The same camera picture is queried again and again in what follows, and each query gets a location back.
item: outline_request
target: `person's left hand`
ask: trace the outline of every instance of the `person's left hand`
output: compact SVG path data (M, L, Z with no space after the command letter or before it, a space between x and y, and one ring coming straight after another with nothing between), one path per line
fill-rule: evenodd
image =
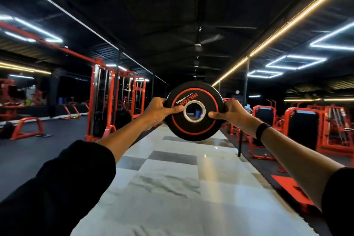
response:
M141 115L144 118L144 122L146 122L146 126L144 130L150 130L155 124L162 122L168 115L176 114L182 112L184 106L174 106L172 108L164 107L165 98L154 97L147 109Z

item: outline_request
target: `person's left arm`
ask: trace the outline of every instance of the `person's left arm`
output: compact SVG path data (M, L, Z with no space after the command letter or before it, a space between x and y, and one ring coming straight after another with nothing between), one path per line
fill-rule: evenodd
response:
M97 143L76 141L0 203L0 235L70 235L113 181L115 164L142 131L178 113L154 98L142 116Z

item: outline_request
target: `person's right hand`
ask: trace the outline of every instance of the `person's right hand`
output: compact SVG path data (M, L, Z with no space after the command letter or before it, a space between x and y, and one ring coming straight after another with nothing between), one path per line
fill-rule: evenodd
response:
M248 113L237 100L225 101L225 107L226 113L209 112L208 116L213 119L224 119L252 137L256 135L262 121Z

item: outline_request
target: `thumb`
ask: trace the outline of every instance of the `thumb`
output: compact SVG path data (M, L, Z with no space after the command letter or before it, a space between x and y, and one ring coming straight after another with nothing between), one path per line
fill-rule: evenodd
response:
M214 119L225 119L225 118L226 118L225 113L212 112L212 111L210 111L210 112L208 113L208 116L209 116L210 118L214 118Z
M179 105L179 106L174 106L171 108L166 108L166 115L170 115L170 114L176 114L176 113L180 113L182 112L184 109L184 106Z

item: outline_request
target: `person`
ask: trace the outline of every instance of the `person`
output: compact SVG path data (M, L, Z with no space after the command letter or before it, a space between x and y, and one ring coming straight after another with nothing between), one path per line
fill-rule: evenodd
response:
M0 235L70 235L111 184L115 164L140 133L167 115L183 111L183 106L164 108L164 101L155 97L139 118L118 131L97 143L76 141L46 162L33 179L0 203ZM208 116L225 119L253 137L260 136L265 147L323 212L332 234L350 231L353 169L264 127L237 101L226 101L225 105L226 113L209 112Z

